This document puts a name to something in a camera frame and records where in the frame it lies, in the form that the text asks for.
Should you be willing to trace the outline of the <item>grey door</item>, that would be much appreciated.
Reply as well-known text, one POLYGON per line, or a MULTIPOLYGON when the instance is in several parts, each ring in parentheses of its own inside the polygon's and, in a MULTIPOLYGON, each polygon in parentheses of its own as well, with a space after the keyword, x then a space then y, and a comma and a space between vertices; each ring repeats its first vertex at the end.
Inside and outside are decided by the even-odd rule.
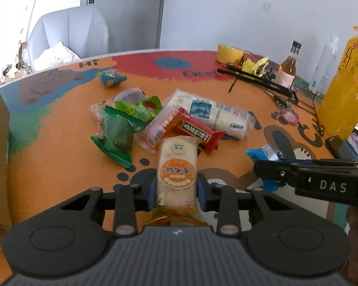
MULTIPOLYGON (((91 5, 81 0, 81 5, 91 5)), ((95 0, 109 29, 110 52, 160 47, 164 0, 95 0)))

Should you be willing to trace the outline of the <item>pink clear snack packet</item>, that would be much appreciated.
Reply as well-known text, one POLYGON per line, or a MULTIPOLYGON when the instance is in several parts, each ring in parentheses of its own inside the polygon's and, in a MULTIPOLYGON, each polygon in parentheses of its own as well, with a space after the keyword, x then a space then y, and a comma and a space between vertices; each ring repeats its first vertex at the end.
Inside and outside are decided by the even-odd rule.
POLYGON ((158 148, 158 142, 182 119, 179 110, 174 107, 166 106, 163 110, 140 132, 134 135, 137 143, 154 154, 158 148))

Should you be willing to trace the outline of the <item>yellow crumpled bag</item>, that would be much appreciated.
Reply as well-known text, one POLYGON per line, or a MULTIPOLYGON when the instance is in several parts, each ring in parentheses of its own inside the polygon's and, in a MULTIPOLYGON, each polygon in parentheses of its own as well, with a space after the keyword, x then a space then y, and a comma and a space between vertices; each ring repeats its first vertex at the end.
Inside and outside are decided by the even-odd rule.
POLYGON ((255 63, 247 57, 242 63, 242 71, 251 75, 263 77, 269 62, 269 57, 263 57, 255 63))

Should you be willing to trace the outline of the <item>rice cracker pack orange label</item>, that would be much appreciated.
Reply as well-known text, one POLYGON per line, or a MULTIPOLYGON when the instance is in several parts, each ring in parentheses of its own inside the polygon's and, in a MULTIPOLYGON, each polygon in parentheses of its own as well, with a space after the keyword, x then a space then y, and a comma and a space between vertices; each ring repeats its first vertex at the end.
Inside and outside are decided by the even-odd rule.
POLYGON ((197 213, 196 138, 175 136, 160 141, 156 205, 178 215, 197 213))

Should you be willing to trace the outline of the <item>white dotted pillow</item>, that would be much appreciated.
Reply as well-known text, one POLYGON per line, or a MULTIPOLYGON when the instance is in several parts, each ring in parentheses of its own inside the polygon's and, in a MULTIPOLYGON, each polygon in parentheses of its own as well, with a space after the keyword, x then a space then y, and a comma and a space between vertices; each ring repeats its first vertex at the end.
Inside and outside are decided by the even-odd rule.
POLYGON ((44 50, 41 55, 32 62, 32 70, 34 72, 40 72, 79 59, 81 58, 74 51, 60 41, 55 46, 44 50))

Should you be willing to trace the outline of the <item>red snack bar wrapper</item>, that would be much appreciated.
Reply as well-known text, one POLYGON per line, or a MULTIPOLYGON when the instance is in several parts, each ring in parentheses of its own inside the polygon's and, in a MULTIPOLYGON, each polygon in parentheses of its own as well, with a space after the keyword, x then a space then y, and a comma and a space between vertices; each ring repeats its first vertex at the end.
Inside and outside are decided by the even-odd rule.
POLYGON ((218 143, 226 134, 224 131, 216 131, 206 126, 200 121, 196 121, 182 107, 178 109, 182 115, 179 122, 173 128, 173 132, 182 136, 192 136, 197 139, 198 144, 203 148, 204 152, 209 155, 218 149, 218 143))

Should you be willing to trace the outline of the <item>large white blue snack bag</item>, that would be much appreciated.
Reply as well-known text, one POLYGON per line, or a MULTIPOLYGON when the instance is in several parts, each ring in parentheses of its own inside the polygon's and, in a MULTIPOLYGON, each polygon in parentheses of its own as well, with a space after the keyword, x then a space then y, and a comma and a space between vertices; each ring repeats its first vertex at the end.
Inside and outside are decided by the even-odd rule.
POLYGON ((246 138, 256 122, 245 110, 179 89, 176 89, 164 104, 184 108, 196 121, 237 139, 246 138))

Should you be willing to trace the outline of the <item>large yellow juice bottle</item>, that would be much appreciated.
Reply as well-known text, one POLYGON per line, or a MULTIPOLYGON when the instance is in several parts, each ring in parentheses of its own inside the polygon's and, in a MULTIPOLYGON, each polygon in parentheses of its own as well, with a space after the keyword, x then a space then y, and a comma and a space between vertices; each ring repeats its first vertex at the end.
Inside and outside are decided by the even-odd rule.
POLYGON ((337 73, 324 95, 317 117, 331 136, 345 140, 358 123, 358 26, 346 43, 337 73))

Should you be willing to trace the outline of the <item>black smartphone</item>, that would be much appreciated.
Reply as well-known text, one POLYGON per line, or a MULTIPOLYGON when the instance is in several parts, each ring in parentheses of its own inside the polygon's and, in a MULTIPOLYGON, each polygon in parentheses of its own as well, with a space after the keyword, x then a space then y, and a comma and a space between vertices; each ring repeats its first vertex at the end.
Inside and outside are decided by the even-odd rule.
POLYGON ((328 149, 328 151, 333 155, 333 157, 335 157, 336 159, 358 160, 358 154, 355 153, 355 151, 349 145, 349 143, 343 141, 338 136, 326 138, 325 146, 328 149))

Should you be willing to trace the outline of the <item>yellow tape roll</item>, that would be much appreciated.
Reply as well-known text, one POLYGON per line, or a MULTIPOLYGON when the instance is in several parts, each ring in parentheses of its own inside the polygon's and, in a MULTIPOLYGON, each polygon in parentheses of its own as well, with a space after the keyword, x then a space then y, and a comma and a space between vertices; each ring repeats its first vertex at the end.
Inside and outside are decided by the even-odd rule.
POLYGON ((240 65, 243 55, 244 51, 240 48, 219 44, 216 60, 219 63, 233 63, 235 65, 240 65))

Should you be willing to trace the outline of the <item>white plastic bottle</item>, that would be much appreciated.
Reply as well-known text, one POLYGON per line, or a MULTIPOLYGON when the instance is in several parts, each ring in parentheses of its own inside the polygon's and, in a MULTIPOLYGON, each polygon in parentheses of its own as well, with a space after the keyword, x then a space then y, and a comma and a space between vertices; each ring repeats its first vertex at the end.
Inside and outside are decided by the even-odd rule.
POLYGON ((308 86, 313 94, 324 94, 324 89, 328 81, 332 79, 333 66, 337 58, 338 40, 338 37, 331 36, 329 42, 323 48, 312 80, 308 86))

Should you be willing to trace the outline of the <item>pink white keychain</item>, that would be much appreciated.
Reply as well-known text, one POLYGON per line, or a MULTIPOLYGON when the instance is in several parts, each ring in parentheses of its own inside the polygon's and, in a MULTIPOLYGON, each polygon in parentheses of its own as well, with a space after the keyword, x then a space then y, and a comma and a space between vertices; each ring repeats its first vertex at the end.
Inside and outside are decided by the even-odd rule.
POLYGON ((281 110, 280 117, 290 125, 299 124, 299 116, 293 110, 281 110))

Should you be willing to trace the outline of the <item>small blue green snack packet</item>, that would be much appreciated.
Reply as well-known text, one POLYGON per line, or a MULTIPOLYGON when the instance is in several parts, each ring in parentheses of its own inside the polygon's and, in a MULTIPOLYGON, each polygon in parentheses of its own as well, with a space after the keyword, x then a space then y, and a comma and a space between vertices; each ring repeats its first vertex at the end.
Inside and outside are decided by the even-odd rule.
POLYGON ((117 73, 112 68, 101 70, 96 75, 105 87, 115 87, 127 80, 126 76, 117 73))

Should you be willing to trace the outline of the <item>amber glass bottle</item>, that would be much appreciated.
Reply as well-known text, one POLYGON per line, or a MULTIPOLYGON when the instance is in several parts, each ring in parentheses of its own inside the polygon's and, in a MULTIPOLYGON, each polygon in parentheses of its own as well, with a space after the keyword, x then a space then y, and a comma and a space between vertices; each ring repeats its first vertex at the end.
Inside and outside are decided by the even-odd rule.
POLYGON ((275 75, 275 82, 277 84, 285 88, 292 87, 296 75, 296 62, 301 46, 302 44, 299 42, 293 41, 288 57, 281 63, 275 75))

